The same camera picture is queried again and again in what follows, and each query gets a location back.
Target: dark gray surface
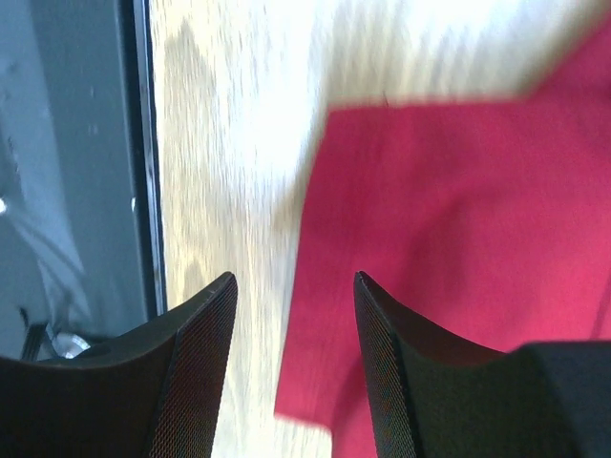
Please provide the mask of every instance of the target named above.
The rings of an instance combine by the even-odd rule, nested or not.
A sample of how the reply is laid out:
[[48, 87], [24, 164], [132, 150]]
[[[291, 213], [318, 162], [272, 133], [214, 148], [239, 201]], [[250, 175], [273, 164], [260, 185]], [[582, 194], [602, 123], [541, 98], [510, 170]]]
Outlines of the dark gray surface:
[[156, 308], [121, 5], [0, 3], [0, 354], [15, 356], [17, 306], [104, 337]]

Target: folded red cloth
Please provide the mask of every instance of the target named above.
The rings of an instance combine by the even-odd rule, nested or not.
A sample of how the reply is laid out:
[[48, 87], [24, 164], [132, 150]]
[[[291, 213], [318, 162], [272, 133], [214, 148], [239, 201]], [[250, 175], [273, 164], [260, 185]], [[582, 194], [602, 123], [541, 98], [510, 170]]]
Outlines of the folded red cloth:
[[329, 116], [305, 200], [278, 413], [329, 427], [336, 458], [375, 456], [358, 270], [496, 349], [611, 337], [609, 50], [611, 22], [524, 103]]

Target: red fabric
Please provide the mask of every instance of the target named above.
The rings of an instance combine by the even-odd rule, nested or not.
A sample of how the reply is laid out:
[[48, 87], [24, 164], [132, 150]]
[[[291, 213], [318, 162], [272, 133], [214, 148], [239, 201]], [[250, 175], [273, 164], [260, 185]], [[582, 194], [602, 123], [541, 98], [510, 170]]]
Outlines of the red fabric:
[[510, 350], [611, 337], [611, 21], [528, 102], [331, 113], [302, 218], [276, 411], [375, 456], [352, 278]]

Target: wooden surface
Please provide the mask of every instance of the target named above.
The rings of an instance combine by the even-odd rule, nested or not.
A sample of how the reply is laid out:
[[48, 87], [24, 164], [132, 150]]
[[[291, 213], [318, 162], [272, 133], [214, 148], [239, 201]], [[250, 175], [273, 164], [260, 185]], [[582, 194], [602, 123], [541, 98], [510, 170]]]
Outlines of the wooden surface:
[[240, 301], [215, 457], [328, 457], [274, 419], [301, 209], [327, 107], [527, 94], [602, 0], [153, 0], [169, 303]]

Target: light wood tabletop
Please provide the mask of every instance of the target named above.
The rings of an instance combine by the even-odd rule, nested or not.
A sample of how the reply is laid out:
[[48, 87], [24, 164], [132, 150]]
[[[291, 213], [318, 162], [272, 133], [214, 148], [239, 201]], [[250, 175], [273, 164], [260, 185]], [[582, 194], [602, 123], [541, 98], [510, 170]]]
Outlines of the light wood tabletop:
[[273, 416], [301, 211], [329, 107], [519, 96], [603, 0], [153, 0], [168, 301], [240, 285], [215, 457], [328, 457]]

